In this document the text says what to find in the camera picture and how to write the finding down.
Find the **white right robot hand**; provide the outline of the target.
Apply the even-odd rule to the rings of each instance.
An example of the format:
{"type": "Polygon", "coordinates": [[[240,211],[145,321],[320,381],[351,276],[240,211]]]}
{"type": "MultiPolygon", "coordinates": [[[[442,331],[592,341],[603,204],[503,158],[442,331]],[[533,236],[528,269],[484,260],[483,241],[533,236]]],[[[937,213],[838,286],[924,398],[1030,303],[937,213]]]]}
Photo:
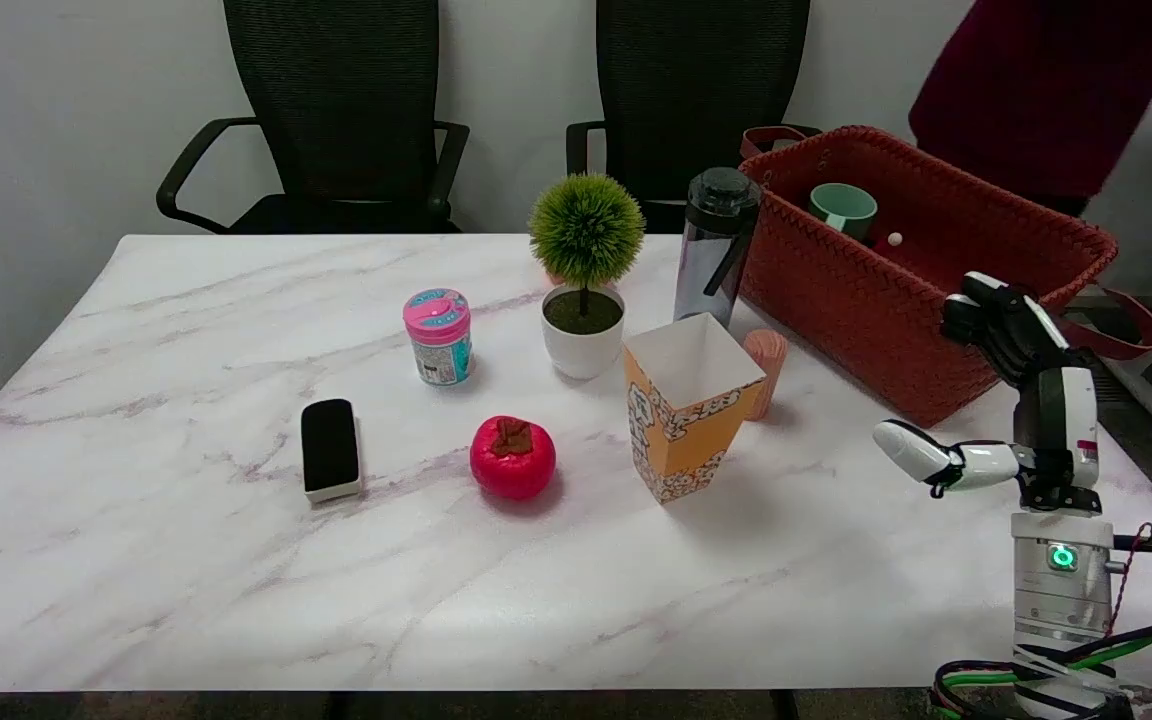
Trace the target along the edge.
{"type": "Polygon", "coordinates": [[[873,441],[929,495],[1015,480],[1028,511],[1102,514],[1091,355],[1074,347],[1032,296],[968,272],[943,306],[947,340],[975,348],[1018,392],[1010,441],[942,445],[905,420],[881,420],[873,441]]]}

